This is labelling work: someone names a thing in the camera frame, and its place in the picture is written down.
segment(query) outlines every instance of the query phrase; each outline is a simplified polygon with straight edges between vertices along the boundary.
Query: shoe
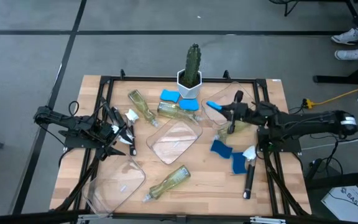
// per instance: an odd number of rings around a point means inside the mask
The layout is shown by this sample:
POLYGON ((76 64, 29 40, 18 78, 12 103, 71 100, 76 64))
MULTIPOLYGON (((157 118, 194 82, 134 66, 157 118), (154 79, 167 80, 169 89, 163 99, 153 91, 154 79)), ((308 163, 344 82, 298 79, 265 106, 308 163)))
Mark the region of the shoe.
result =
POLYGON ((358 60, 358 50, 337 50, 335 57, 338 60, 358 60))
POLYGON ((341 35, 332 36, 331 40, 338 44, 355 45, 358 42, 358 31, 351 28, 341 35))

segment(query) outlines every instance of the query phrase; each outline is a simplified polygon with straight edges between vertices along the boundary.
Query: clear plastic lid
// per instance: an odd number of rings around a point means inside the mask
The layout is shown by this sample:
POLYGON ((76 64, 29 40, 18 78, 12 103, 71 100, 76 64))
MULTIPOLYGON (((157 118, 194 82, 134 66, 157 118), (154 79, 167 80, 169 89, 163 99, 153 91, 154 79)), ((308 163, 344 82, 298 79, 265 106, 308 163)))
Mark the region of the clear plastic lid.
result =
POLYGON ((168 121, 155 134, 148 137, 148 147, 165 164, 179 158, 203 133, 203 128, 191 116, 175 117, 168 121))
POLYGON ((214 129, 219 129, 222 125, 227 123, 227 119, 221 115, 216 110, 209 107, 206 102, 207 101, 213 101, 219 105, 229 105, 234 100, 234 95, 237 93, 237 91, 242 91, 244 93, 242 97, 243 103, 247 103, 249 108, 253 108, 254 105, 252 102, 254 102, 253 97, 249 95, 249 93, 241 86, 238 82, 231 83, 228 87, 226 87, 224 90, 216 93, 215 95, 203 99, 201 101, 201 107, 203 109, 203 115, 206 115, 206 117, 212 121, 212 125, 214 129))
POLYGON ((99 217, 107 217, 145 180, 145 174, 130 156, 110 156, 99 163, 97 177, 86 184, 82 196, 99 217))

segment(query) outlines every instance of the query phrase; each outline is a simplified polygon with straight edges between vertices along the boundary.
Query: blue block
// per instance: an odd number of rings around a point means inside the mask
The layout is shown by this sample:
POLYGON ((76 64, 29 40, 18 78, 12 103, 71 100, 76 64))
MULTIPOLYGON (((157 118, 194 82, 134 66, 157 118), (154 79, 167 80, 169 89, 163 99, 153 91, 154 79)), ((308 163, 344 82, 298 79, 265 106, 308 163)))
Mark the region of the blue block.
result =
POLYGON ((184 110, 196 111, 198 110, 198 102, 197 99, 183 99, 179 101, 180 108, 184 110))
POLYGON ((246 174, 246 157, 242 155, 242 152, 235 152, 231 154, 233 159, 232 169, 234 174, 246 174))
POLYGON ((160 99, 164 101, 178 102, 180 93, 178 91, 162 90, 160 99))
POLYGON ((211 151, 218 153, 224 159, 229 159, 233 148, 227 147, 225 144, 223 144, 223 142, 219 140, 215 140, 212 143, 211 151))

